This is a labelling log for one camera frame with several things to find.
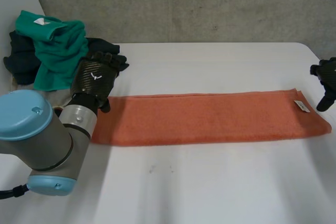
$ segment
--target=towel tag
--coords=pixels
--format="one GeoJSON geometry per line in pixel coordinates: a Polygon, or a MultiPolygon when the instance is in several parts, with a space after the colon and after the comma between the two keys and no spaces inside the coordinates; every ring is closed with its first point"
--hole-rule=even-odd
{"type": "Polygon", "coordinates": [[[38,18],[37,20],[34,21],[34,23],[37,23],[42,26],[50,24],[50,22],[46,22],[44,18],[38,18]]]}
{"type": "Polygon", "coordinates": [[[308,108],[304,105],[303,102],[301,101],[294,101],[294,102],[300,107],[301,110],[306,111],[308,113],[310,112],[310,110],[308,110],[308,108]]]}

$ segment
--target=concrete wall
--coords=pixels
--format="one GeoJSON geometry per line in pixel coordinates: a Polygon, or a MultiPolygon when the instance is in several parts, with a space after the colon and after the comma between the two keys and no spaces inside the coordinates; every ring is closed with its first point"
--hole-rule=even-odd
{"type": "Polygon", "coordinates": [[[40,0],[111,42],[295,41],[336,55],[336,0],[40,0]]]}
{"type": "Polygon", "coordinates": [[[15,20],[22,9],[44,14],[38,0],[0,0],[0,95],[7,93],[10,86],[10,73],[2,63],[10,53],[9,32],[15,30],[15,20]]]}

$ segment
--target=cable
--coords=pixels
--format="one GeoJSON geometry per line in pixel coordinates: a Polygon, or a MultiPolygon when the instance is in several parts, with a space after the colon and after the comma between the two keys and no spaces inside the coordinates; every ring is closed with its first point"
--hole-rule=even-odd
{"type": "Polygon", "coordinates": [[[0,199],[8,199],[12,197],[20,197],[25,194],[25,192],[29,191],[27,184],[23,186],[14,187],[12,190],[4,190],[0,191],[0,199]]]}

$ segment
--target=beige cloth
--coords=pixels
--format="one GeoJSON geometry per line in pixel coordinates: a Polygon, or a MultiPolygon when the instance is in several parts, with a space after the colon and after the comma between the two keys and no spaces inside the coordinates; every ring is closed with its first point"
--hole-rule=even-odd
{"type": "MultiPolygon", "coordinates": [[[[34,84],[30,85],[18,85],[15,79],[12,77],[10,91],[29,89],[34,90],[34,84]]],[[[55,91],[40,91],[35,90],[47,99],[53,108],[64,108],[71,100],[70,89],[62,89],[55,91]]]]}

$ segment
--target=dark green cloth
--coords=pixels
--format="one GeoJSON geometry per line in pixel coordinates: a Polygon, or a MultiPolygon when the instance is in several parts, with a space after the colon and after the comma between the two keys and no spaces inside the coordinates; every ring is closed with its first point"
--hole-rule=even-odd
{"type": "Polygon", "coordinates": [[[18,34],[33,40],[35,55],[41,61],[34,89],[51,91],[70,88],[79,59],[88,52],[84,23],[78,20],[62,22],[23,10],[15,26],[18,34]],[[34,23],[38,18],[44,18],[49,24],[34,23]]]}

